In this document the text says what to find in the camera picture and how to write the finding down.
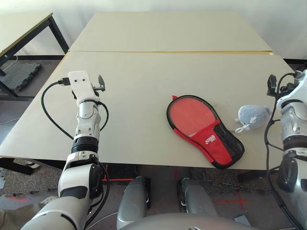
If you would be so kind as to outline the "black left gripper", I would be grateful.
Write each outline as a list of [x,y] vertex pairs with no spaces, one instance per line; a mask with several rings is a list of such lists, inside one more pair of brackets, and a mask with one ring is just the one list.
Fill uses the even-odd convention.
[[98,83],[99,83],[99,87],[93,86],[93,91],[97,97],[100,96],[99,91],[104,92],[106,90],[105,82],[100,74],[98,75]]

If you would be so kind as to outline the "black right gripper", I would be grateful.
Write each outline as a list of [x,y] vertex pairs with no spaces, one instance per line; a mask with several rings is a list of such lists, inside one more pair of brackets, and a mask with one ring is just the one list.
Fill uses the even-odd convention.
[[278,92],[276,91],[277,88],[277,79],[276,76],[271,74],[267,81],[267,95],[268,96],[287,96],[289,95],[296,87],[298,83],[287,83],[285,86],[278,85]]

